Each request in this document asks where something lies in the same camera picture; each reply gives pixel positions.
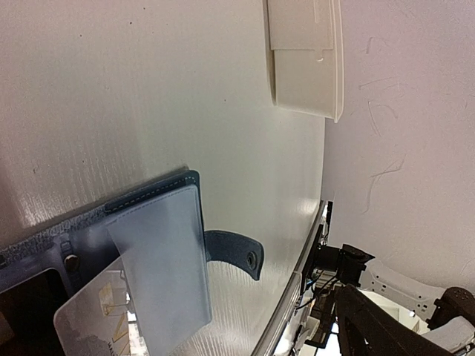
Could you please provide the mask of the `blue card holder wallet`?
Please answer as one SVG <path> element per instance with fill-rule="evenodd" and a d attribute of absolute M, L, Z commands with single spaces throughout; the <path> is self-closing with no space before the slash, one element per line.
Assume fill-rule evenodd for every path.
<path fill-rule="evenodd" d="M 1 293 L 54 269 L 68 301 L 117 258 L 148 355 L 169 355 L 212 321 L 208 263 L 258 280 L 264 249 L 235 232 L 206 230 L 200 176 L 183 169 L 3 248 Z"/>

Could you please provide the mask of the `silver credit card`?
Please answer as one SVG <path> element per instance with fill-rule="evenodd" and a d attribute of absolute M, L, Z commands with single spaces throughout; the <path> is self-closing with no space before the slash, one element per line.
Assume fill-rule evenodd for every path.
<path fill-rule="evenodd" d="M 66 355 L 148 355 L 122 260 L 117 258 L 53 317 Z"/>

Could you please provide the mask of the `black VIP card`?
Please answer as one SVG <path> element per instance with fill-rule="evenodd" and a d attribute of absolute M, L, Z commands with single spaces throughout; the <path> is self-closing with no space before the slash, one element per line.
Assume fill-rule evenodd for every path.
<path fill-rule="evenodd" d="M 1 293 L 2 355 L 63 355 L 53 316 L 68 299 L 59 272 L 48 269 Z"/>

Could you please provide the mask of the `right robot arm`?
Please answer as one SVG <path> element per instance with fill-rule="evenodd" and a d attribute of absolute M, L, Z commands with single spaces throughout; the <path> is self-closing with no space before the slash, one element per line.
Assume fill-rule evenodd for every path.
<path fill-rule="evenodd" d="M 338 250 L 335 297 L 342 355 L 473 355 L 474 294 L 429 286 L 351 245 Z M 364 295 L 371 291 L 414 312 L 428 332 L 403 326 Z"/>

